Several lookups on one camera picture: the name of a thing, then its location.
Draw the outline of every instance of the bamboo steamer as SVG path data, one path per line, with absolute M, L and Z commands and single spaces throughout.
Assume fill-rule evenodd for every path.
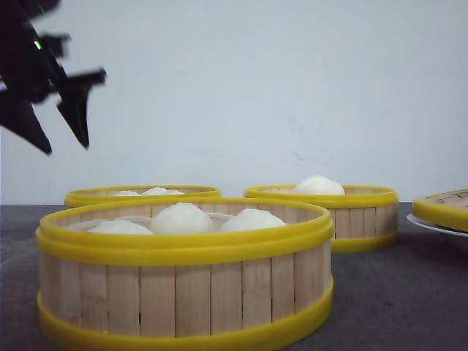
M 67 228 L 155 216 L 175 202 L 234 215 L 259 208 L 287 225 L 193 235 Z M 36 232 L 39 323 L 63 350 L 277 350 L 330 313 L 332 235 L 324 208 L 275 199 L 144 199 L 50 214 Z
M 345 195 L 293 194 L 295 184 L 252 186 L 246 197 L 298 201 L 322 206 L 335 223 L 333 252 L 384 249 L 398 235 L 398 195 L 381 186 L 343 185 Z
M 98 203 L 110 203 L 114 201 L 138 200 L 135 196 L 113 196 L 121 190 L 132 190 L 141 194 L 142 192 L 154 188 L 162 187 L 170 190 L 183 192 L 180 195 L 146 195 L 145 199 L 160 199 L 161 197 L 220 197 L 221 190 L 213 186 L 201 185 L 126 185 L 109 186 L 103 188 L 90 188 L 73 190 L 65 197 L 65 205 L 69 208 L 81 207 L 87 205 L 96 205 Z
M 418 197 L 412 202 L 412 213 L 443 227 L 468 232 L 468 189 Z

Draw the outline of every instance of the wooden slat wall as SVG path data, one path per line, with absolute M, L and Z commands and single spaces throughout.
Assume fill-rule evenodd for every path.
M 108 331 L 107 267 L 80 263 L 81 325 Z
M 211 266 L 211 333 L 242 329 L 242 263 Z
M 140 268 L 141 336 L 176 336 L 174 267 Z
M 210 266 L 175 269 L 175 335 L 210 333 Z
M 242 263 L 244 329 L 271 322 L 271 259 Z
M 271 258 L 271 319 L 294 314 L 294 254 Z

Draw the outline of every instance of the yellow steamer rim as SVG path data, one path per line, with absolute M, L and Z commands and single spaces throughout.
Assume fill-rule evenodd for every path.
M 109 235 L 71 230 L 63 225 L 64 222 L 67 223 L 67 219 L 91 212 L 104 213 L 118 211 L 127 206 L 170 205 L 177 202 L 199 205 L 214 203 L 215 206 L 217 203 L 247 203 L 258 205 L 258 208 L 260 205 L 279 205 L 305 210 L 301 213 L 309 214 L 313 219 L 264 230 L 193 235 Z M 148 266 L 215 265 L 271 259 L 326 244 L 332 236 L 333 222 L 329 212 L 315 205 L 276 199 L 185 197 L 104 203 L 49 214 L 40 221 L 36 231 L 36 242 L 42 254 L 59 259 L 78 261 L 80 264 L 137 266 L 143 269 Z M 128 336 L 85 329 L 65 322 L 52 313 L 45 306 L 41 292 L 38 294 L 37 303 L 42 332 L 63 350 L 269 351 L 292 344 L 323 324 L 331 311 L 332 292 L 333 278 L 330 276 L 328 288 L 323 290 L 320 298 L 311 306 L 288 317 L 253 328 L 180 337 Z
M 418 197 L 412 214 L 437 225 L 468 232 L 468 189 Z
M 110 203 L 114 201 L 133 201 L 135 196 L 112 196 L 112 193 L 120 190 L 142 190 L 154 187 L 161 187 L 171 190 L 186 192 L 180 195 L 147 195 L 145 199 L 160 199 L 162 197 L 221 197 L 221 190 L 214 186 L 203 185 L 175 185 L 175 184 L 156 184 L 156 185 L 126 185 L 126 186 L 108 186 L 101 188 L 80 189 L 69 192 L 65 197 L 65 205 L 71 208 L 87 205 L 96 205 L 98 203 Z
M 325 207 L 333 212 L 333 221 L 336 222 L 334 211 L 363 208 L 376 208 L 379 212 L 389 212 L 393 223 L 381 223 L 387 225 L 389 230 L 384 235 L 362 238 L 332 238 L 333 252 L 367 252 L 384 249 L 392 246 L 398 237 L 398 201 L 399 197 L 394 189 L 383 186 L 370 185 L 342 185 L 345 195 L 302 195 L 293 194 L 291 191 L 295 184 L 274 184 L 251 186 L 246 189 L 244 196 L 250 198 L 267 198 L 289 200 L 299 203 L 309 203 Z M 372 222 L 376 222 L 376 214 L 373 214 Z

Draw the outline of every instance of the yellow plastic band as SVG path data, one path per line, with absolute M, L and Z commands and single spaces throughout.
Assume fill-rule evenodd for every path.
M 392 246 L 397 238 L 398 233 L 377 236 L 375 238 L 332 239 L 331 249 L 333 252 L 374 251 Z
M 343 185 L 345 189 L 365 189 L 379 191 L 376 194 L 350 195 L 302 195 L 267 192 L 269 189 L 292 189 L 295 184 L 251 186 L 245 191 L 245 197 L 268 198 L 313 203 L 326 208 L 361 208 L 394 205 L 398 203 L 398 194 L 391 188 L 370 185 Z
M 192 235 L 112 235 L 85 233 L 59 227 L 61 218 L 90 211 L 132 205 L 188 203 L 254 203 L 284 205 L 319 213 L 306 222 L 262 230 Z M 302 251 L 333 235 L 330 213 L 321 207 L 269 199 L 184 198 L 136 200 L 73 208 L 41 219 L 36 243 L 41 251 L 68 260 L 103 265 L 202 265 L 254 260 Z
M 412 202 L 412 214 L 426 221 L 468 232 L 468 209 L 459 208 L 450 204 L 435 203 L 431 197 L 449 195 L 454 192 L 465 192 L 468 189 L 455 190 L 431 196 L 422 196 Z
M 65 351 L 272 351 L 301 340 L 320 327 L 331 311 L 333 278 L 312 306 L 283 320 L 255 328 L 210 336 L 152 338 L 120 336 L 79 328 L 54 317 L 37 296 L 44 335 Z
M 89 192 L 105 192 L 108 190 L 130 190 L 130 189 L 145 189 L 161 187 L 166 189 L 193 189 L 196 192 L 190 192 L 180 195 L 148 195 L 145 199 L 160 199 L 176 197 L 221 197 L 221 190 L 213 186 L 198 186 L 198 185 L 126 185 L 126 186 L 109 186 L 103 188 L 80 189 L 69 192 L 65 197 L 65 205 L 68 207 L 81 207 L 87 205 L 96 205 L 97 203 L 110 203 L 114 201 L 129 201 L 136 200 L 134 196 L 107 196 L 107 195 L 89 195 Z

